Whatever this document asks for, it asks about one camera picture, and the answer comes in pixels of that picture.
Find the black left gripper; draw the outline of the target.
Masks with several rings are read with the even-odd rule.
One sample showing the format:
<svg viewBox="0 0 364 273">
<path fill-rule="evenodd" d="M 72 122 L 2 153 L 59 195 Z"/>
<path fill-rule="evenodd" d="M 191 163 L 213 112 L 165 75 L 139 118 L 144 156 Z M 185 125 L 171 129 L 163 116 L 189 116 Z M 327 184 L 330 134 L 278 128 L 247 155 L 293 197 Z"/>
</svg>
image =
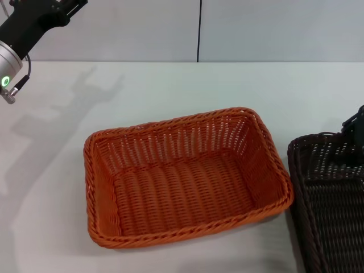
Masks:
<svg viewBox="0 0 364 273">
<path fill-rule="evenodd" d="M 25 57 L 50 29 L 64 27 L 88 0 L 60 0 L 58 3 L 19 3 L 1 25 L 1 41 Z"/>
</svg>

